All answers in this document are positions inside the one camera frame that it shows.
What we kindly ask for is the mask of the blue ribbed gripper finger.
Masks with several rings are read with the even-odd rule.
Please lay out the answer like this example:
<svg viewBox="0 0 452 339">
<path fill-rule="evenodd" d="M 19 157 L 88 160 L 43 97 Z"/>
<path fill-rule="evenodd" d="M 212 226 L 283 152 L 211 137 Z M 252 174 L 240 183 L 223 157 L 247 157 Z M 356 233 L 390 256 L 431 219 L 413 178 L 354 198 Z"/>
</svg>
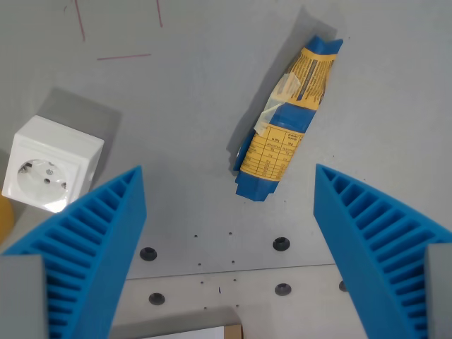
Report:
<svg viewBox="0 0 452 339">
<path fill-rule="evenodd" d="M 314 217 L 368 338 L 427 338 L 424 258 L 451 232 L 383 192 L 316 165 Z"/>
<path fill-rule="evenodd" d="M 140 166 L 84 195 L 10 245 L 44 261 L 48 338 L 107 338 L 146 220 Z"/>
</svg>

